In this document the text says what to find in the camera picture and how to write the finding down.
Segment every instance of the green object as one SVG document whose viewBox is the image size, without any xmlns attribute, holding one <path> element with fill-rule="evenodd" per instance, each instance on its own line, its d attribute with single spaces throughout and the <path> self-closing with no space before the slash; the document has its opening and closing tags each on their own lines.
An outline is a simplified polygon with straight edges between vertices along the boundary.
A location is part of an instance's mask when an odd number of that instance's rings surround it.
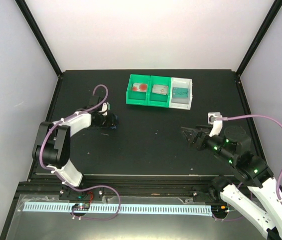
<svg viewBox="0 0 282 240">
<path fill-rule="evenodd" d="M 147 92 L 132 91 L 133 84 L 135 83 L 147 84 Z M 151 89 L 151 76 L 131 74 L 126 90 L 126 103 L 135 105 L 147 105 L 149 98 L 149 89 Z"/>
<path fill-rule="evenodd" d="M 132 91 L 133 84 L 147 84 L 147 91 Z M 153 93 L 153 85 L 168 86 L 166 95 Z M 131 74 L 126 90 L 126 104 L 145 105 L 168 108 L 170 103 L 171 78 L 166 76 L 149 76 Z"/>
<path fill-rule="evenodd" d="M 172 89 L 172 97 L 174 99 L 186 99 L 188 97 L 189 89 L 183 87 L 174 87 Z"/>
<path fill-rule="evenodd" d="M 153 93 L 153 85 L 165 85 L 167 86 L 167 94 Z M 164 107 L 168 108 L 170 103 L 170 87 L 171 78 L 166 76 L 151 76 L 151 87 L 148 88 L 149 99 L 147 101 L 148 106 Z"/>
</svg>

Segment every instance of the black mat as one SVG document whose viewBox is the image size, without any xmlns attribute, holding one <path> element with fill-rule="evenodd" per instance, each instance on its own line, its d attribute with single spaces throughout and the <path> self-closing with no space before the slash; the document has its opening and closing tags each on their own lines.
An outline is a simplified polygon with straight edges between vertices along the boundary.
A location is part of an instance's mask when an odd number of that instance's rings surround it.
<svg viewBox="0 0 282 240">
<path fill-rule="evenodd" d="M 125 98 L 130 74 L 192 79 L 191 110 L 127 105 Z M 210 152 L 188 148 L 180 127 L 206 125 L 208 112 L 221 112 L 224 117 L 244 114 L 234 72 L 68 70 L 52 120 L 59 120 L 86 106 L 98 84 L 108 87 L 108 102 L 120 123 L 116 130 L 85 129 L 72 137 L 71 161 L 79 171 L 89 175 L 231 175 L 230 170 Z M 98 94 L 104 96 L 105 91 L 100 89 Z M 249 134 L 246 120 L 223 124 L 224 127 L 228 125 L 241 125 Z M 47 172 L 39 167 L 37 173 Z"/>
</svg>

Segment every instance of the red wire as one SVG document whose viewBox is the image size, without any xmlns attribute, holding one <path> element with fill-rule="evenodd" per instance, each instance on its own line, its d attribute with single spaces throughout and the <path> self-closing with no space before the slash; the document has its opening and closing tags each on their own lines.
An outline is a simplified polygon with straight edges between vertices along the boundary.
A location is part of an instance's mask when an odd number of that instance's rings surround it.
<svg viewBox="0 0 282 240">
<path fill-rule="evenodd" d="M 91 204 L 92 203 L 92 199 L 93 199 L 93 193 L 91 191 L 89 191 L 87 194 L 90 194 L 90 202 L 89 202 L 89 204 Z"/>
</svg>

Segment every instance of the black frame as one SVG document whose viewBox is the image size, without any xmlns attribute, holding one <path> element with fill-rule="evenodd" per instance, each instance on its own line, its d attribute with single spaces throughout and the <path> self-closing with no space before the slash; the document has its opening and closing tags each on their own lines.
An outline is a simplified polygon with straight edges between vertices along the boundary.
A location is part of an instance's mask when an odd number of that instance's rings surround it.
<svg viewBox="0 0 282 240">
<path fill-rule="evenodd" d="M 30 28 L 32 29 L 37 41 L 39 42 L 40 46 L 42 47 L 46 57 L 48 58 L 50 64 L 52 65 L 56 75 L 58 76 L 58 81 L 56 84 L 56 88 L 53 94 L 53 98 L 48 110 L 48 114 L 46 117 L 46 121 L 50 121 L 52 117 L 52 113 L 55 107 L 55 103 L 59 94 L 60 86 L 63 80 L 63 73 L 60 67 L 57 64 L 56 59 L 53 56 L 52 51 L 50 50 L 45 38 L 40 31 L 33 15 L 31 14 L 30 9 L 28 8 L 25 0 L 15 0 L 17 5 L 19 6 L 21 12 L 23 13 L 26 21 L 28 22 Z M 257 47 L 259 46 L 260 42 L 262 41 L 266 31 L 270 27 L 272 21 L 274 20 L 275 16 L 277 15 L 279 9 L 282 6 L 282 0 L 274 0 L 269 12 L 267 13 L 262 25 L 260 26 L 256 36 L 254 37 L 249 49 L 247 50 L 239 68 L 236 71 L 236 79 L 235 83 L 237 86 L 237 90 L 241 99 L 241 103 L 244 109 L 244 113 L 246 115 L 251 114 L 246 95 L 244 93 L 244 89 L 242 86 L 242 81 L 240 76 L 244 72 L 246 66 L 248 65 L 249 61 L 253 57 Z M 251 132 L 251 137 L 254 142 L 254 146 L 256 149 L 256 153 L 265 159 L 264 152 L 262 150 L 261 142 L 259 140 L 257 130 L 252 118 L 247 119 L 248 126 Z M 28 175 L 28 179 L 25 182 L 20 182 L 18 188 L 16 190 L 14 199 L 11 204 L 10 211 L 8 213 L 4 228 L 2 230 L 2 234 L 0 240 L 6 239 L 8 234 L 8 230 L 14 215 L 14 211 L 18 202 L 20 195 L 22 194 L 46 194 L 46 195 L 59 195 L 60 189 L 62 189 L 62 185 L 60 181 L 53 175 L 36 175 L 35 168 L 37 167 L 36 162 L 32 162 L 30 173 Z M 112 187 L 119 189 L 120 192 L 126 193 L 126 195 L 144 195 L 148 196 L 151 193 L 158 193 L 160 196 L 164 196 L 167 194 L 173 194 L 174 196 L 188 196 L 189 192 L 193 191 L 193 186 L 196 185 L 196 188 L 205 188 L 210 181 L 208 178 L 205 180 L 200 179 L 200 177 L 187 177 L 186 179 L 183 177 L 160 177 L 157 179 L 155 177 L 136 177 L 136 178 L 126 178 L 126 177 L 106 177 L 106 176 L 88 176 L 87 179 L 91 183 L 91 185 L 97 185 L 99 183 L 108 184 Z M 133 187 L 138 188 L 138 192 L 131 190 Z"/>
</svg>

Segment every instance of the light gray wall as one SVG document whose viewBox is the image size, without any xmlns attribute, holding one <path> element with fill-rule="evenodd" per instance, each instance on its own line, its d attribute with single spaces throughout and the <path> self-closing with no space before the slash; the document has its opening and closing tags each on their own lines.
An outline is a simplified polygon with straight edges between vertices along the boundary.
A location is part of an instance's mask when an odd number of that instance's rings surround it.
<svg viewBox="0 0 282 240">
<path fill-rule="evenodd" d="M 242 75 L 253 114 L 274 117 L 282 123 L 282 8 Z M 256 119 L 267 161 L 276 176 L 282 168 L 282 130 Z"/>
<path fill-rule="evenodd" d="M 237 69 L 273 0 L 26 0 L 60 68 Z"/>
<path fill-rule="evenodd" d="M 14 0 L 0 0 L 0 234 L 57 77 Z"/>
</svg>

